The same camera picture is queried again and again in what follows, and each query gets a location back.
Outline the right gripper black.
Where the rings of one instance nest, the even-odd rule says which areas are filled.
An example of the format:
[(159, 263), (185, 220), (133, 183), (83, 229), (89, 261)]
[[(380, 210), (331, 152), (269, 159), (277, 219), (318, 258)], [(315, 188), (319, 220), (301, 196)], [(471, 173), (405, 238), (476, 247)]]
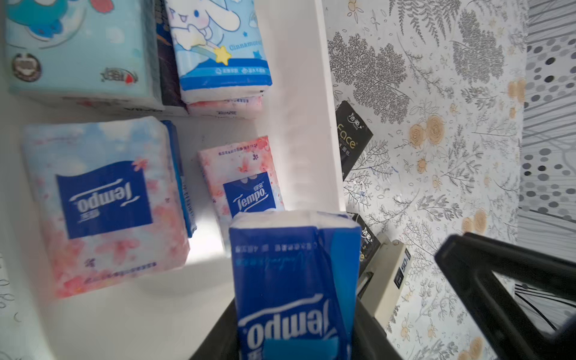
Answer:
[(467, 232), (434, 257), (498, 359), (574, 359), (575, 318), (541, 330), (522, 308), (529, 296), (575, 307), (575, 263)]

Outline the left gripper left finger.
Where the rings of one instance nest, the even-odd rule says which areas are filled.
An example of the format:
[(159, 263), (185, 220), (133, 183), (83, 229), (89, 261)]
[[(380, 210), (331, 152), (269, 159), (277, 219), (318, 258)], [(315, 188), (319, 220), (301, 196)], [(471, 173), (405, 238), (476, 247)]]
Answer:
[(204, 341), (190, 357), (190, 360), (210, 359), (239, 359), (239, 338), (235, 299), (229, 303)]

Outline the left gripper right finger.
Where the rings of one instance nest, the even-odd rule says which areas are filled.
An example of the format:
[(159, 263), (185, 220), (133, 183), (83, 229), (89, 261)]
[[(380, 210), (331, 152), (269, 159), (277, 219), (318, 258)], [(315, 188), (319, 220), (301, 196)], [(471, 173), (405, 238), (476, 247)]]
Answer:
[(401, 360), (386, 332), (369, 313), (356, 310), (352, 333), (352, 360)]

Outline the grey black stapler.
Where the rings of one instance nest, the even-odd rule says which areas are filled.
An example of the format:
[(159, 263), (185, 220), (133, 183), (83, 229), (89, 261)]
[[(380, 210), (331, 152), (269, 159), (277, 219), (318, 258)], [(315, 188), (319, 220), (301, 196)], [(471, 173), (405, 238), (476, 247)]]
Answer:
[(361, 274), (356, 292), (367, 312), (386, 329), (398, 312), (413, 257), (403, 242), (386, 234), (378, 239), (380, 246)]

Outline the black long tissue pack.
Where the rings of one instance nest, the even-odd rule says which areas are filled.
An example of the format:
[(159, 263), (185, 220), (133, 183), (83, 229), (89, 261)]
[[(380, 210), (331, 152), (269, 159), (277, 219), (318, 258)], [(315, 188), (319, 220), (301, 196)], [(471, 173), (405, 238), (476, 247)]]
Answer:
[(361, 227), (361, 253), (358, 273), (358, 276), (361, 276), (380, 249), (381, 242), (360, 214), (349, 212), (348, 215)]

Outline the blue Tempo tissue pack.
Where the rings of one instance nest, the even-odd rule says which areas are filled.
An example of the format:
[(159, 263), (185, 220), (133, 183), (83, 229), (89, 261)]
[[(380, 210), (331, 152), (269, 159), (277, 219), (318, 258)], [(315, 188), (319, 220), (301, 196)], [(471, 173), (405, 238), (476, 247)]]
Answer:
[(345, 214), (241, 213), (229, 227), (242, 359), (349, 359), (362, 230)]

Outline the white blue tissue pack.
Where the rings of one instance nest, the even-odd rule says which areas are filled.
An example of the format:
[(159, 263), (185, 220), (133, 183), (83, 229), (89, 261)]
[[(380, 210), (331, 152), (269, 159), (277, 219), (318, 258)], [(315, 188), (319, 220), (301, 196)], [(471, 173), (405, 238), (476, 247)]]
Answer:
[(226, 252), (230, 252), (229, 227), (237, 214), (284, 209), (267, 136), (199, 151), (198, 160)]

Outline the small black tissue pack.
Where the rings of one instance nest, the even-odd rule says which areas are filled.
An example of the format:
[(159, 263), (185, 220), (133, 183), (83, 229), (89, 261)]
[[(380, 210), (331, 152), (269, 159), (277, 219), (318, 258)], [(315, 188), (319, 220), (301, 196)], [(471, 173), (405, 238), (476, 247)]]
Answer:
[(373, 133), (348, 101), (339, 103), (335, 115), (340, 163), (345, 180), (373, 137)]

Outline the pink Tempo tissue pack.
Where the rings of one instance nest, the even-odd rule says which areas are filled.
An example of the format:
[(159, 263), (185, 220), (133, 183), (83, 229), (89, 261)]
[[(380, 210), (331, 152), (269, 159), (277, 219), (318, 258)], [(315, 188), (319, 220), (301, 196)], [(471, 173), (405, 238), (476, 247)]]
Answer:
[(190, 239), (161, 120), (33, 124), (22, 153), (56, 296), (184, 266)]

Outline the pink white Tempo pack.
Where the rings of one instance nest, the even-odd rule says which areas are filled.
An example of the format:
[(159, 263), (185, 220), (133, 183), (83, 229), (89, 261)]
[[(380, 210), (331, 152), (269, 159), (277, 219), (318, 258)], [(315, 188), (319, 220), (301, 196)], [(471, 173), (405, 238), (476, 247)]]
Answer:
[(262, 97), (245, 97), (189, 103), (191, 116), (208, 116), (218, 119), (255, 119), (263, 108)]

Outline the light blue tissue pack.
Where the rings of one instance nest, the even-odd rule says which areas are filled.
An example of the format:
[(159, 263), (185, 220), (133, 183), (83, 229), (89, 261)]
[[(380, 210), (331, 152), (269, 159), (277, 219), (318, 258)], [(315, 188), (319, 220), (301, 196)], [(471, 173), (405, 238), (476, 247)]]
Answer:
[(272, 85), (253, 1), (167, 0), (181, 99), (251, 98)]

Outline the teal cartoon tissue pack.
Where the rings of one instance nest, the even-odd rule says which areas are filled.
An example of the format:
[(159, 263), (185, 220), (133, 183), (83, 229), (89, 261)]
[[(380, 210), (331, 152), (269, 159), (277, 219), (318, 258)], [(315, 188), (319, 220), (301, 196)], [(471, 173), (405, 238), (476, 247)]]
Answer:
[(4, 14), (12, 92), (163, 109), (154, 1), (5, 1)]

